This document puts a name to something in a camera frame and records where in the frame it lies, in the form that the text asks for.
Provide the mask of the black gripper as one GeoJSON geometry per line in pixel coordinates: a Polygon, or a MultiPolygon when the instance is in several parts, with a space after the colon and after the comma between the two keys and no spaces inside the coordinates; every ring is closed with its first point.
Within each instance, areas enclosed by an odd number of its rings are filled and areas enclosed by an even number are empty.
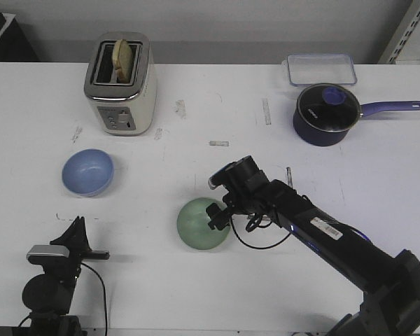
{"type": "Polygon", "coordinates": [[[231,214],[265,215],[268,212],[267,205],[258,193],[268,186],[270,181],[250,155],[235,161],[232,178],[233,186],[225,188],[227,194],[223,197],[229,211],[221,209],[215,202],[206,208],[211,230],[224,230],[230,224],[231,214]]]}
{"type": "Polygon", "coordinates": [[[68,258],[43,257],[43,269],[56,277],[77,277],[84,260],[108,260],[109,251],[94,251],[90,248],[85,229],[85,218],[77,216],[67,230],[50,245],[65,246],[68,258]]]}

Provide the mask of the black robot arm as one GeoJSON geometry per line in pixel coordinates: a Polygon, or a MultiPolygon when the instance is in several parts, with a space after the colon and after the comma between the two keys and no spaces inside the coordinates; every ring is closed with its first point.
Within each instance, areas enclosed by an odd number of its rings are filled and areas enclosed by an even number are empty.
{"type": "Polygon", "coordinates": [[[108,260],[108,251],[91,249],[85,229],[85,218],[76,217],[66,231],[46,245],[34,245],[26,259],[39,265],[43,273],[30,279],[22,291],[22,302],[30,310],[24,318],[30,326],[18,325],[24,335],[87,335],[80,319],[70,315],[81,267],[86,260],[108,260]]]}
{"type": "Polygon", "coordinates": [[[224,186],[225,209],[206,208],[209,227],[222,230],[233,215],[268,216],[363,292],[358,313],[329,335],[411,335],[420,326],[420,262],[408,250],[392,257],[279,180],[269,181],[252,157],[225,165],[209,178],[224,186]]]}

